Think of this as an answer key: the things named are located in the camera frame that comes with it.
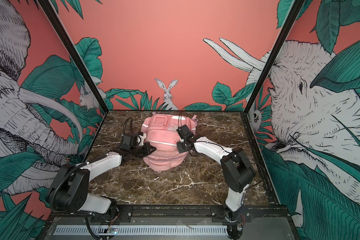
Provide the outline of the pink student backpack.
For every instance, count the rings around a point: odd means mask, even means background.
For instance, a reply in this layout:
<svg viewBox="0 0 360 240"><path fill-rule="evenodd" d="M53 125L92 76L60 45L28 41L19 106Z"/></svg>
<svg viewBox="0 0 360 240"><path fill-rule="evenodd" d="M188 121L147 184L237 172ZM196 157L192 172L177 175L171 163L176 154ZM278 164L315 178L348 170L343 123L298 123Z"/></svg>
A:
<svg viewBox="0 0 360 240"><path fill-rule="evenodd" d="M187 152L180 153L177 142L181 140L177 129L186 125L195 134L197 120L196 115L192 118L167 114L154 114L146 118L142 124L141 132L146 137L145 143L149 143L156 150L143 158L143 161L154 171L162 172L180 165Z"/></svg>

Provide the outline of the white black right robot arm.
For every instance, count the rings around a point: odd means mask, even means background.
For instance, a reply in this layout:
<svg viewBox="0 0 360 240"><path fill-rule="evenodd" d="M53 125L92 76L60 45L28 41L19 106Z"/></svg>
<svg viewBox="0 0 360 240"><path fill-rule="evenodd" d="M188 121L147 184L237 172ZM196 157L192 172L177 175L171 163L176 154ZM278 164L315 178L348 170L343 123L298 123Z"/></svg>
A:
<svg viewBox="0 0 360 240"><path fill-rule="evenodd" d="M223 147L206 137L181 140L177 142L177 148L179 153L193 151L219 163L229 187L225 205L231 212L241 208L246 190L256 176L256 171L242 148Z"/></svg>

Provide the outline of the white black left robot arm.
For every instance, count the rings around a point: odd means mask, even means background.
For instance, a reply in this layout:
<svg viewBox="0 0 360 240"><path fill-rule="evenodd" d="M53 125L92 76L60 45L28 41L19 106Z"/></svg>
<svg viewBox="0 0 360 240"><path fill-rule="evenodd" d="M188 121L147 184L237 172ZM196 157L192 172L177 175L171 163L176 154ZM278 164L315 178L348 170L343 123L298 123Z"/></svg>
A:
<svg viewBox="0 0 360 240"><path fill-rule="evenodd" d="M138 157L144 158L157 148L144 143L130 150L117 149L108 152L94 162L63 165L53 180L46 201L55 213L98 213L106 214L112 205L112 200L89 193L89 183L105 172L117 168L122 161Z"/></svg>

